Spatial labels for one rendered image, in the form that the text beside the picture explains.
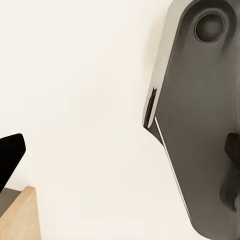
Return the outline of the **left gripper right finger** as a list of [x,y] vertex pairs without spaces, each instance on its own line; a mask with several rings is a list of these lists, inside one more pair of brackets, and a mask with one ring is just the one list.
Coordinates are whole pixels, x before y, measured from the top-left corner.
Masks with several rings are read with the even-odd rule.
[[240,172],[240,134],[229,133],[227,135],[224,151]]

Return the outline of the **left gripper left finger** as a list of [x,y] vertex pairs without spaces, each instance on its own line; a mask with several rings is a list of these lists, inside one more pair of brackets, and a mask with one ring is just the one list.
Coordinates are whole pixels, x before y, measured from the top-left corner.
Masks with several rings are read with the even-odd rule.
[[0,193],[26,152],[21,133],[0,138]]

